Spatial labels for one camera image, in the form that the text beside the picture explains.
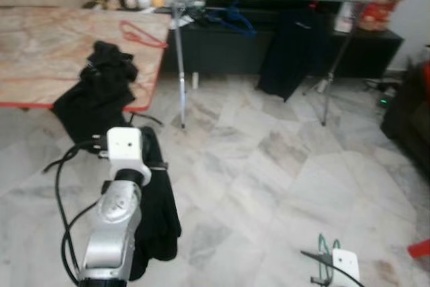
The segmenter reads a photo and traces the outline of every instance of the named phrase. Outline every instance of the black tv stand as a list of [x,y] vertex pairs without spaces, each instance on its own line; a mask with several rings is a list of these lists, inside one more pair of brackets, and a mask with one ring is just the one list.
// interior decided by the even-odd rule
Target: black tv stand
[[[253,24],[257,35],[246,37],[219,24],[191,23],[181,28],[186,73],[258,74],[273,35],[276,11],[241,12]],[[318,75],[325,75],[347,34],[333,30],[333,16],[326,15],[331,35],[331,52]],[[379,78],[384,74],[403,39],[395,33],[356,31],[335,75],[337,77]],[[161,71],[177,71],[173,31],[169,34]]]

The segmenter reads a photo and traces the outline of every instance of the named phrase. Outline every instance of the marble tabletop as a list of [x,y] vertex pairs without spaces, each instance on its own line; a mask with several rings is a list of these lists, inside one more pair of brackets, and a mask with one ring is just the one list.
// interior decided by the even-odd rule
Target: marble tabletop
[[163,49],[124,39],[119,22],[127,20],[161,41],[170,16],[124,11],[16,7],[0,9],[0,106],[51,108],[78,80],[93,43],[117,44],[134,55],[139,70],[130,88],[128,111],[150,107]]

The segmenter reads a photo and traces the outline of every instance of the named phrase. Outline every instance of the black cloth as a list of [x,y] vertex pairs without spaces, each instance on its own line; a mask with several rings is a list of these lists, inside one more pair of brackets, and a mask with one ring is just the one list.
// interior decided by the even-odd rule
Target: black cloth
[[[160,146],[154,130],[141,129],[144,140],[149,140],[145,163],[162,163]],[[142,189],[140,202],[142,220],[134,235],[135,250],[130,280],[139,279],[151,258],[168,261],[176,257],[177,238],[181,235],[175,198],[169,174],[165,170],[153,170],[148,185]]]
[[133,56],[102,41],[93,48],[80,81],[52,109],[75,143],[90,140],[93,134],[106,134],[115,126],[127,126],[122,109],[134,100],[128,87],[138,73]]
[[261,67],[257,87],[286,101],[308,73],[320,70],[329,35],[322,15],[312,9],[279,14],[277,33]]

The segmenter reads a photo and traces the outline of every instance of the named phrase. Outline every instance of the marble floor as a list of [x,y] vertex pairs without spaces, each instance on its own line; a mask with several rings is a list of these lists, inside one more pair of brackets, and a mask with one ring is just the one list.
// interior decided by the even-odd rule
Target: marble floor
[[[201,76],[179,128],[177,80],[161,77],[150,114],[183,234],[170,262],[150,261],[130,286],[311,286],[322,233],[357,253],[366,286],[430,286],[425,263],[406,246],[430,237],[429,182],[379,129],[377,93],[360,81],[333,87],[327,127],[323,97],[285,104],[255,91],[253,77]],[[147,124],[136,118],[135,125]],[[71,146],[46,110],[0,109],[2,286],[72,286],[60,262],[62,225],[54,174],[40,170]],[[99,196],[108,162],[80,153],[64,169],[69,216]],[[81,259],[91,217],[73,229]]]

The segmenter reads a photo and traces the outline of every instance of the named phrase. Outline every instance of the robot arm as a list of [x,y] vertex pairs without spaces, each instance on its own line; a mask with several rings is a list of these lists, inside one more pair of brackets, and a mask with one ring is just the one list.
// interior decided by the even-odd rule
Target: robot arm
[[142,186],[151,171],[142,161],[142,135],[136,128],[107,132],[113,182],[96,206],[97,222],[88,242],[80,287],[127,285],[134,253],[134,233],[142,218]]

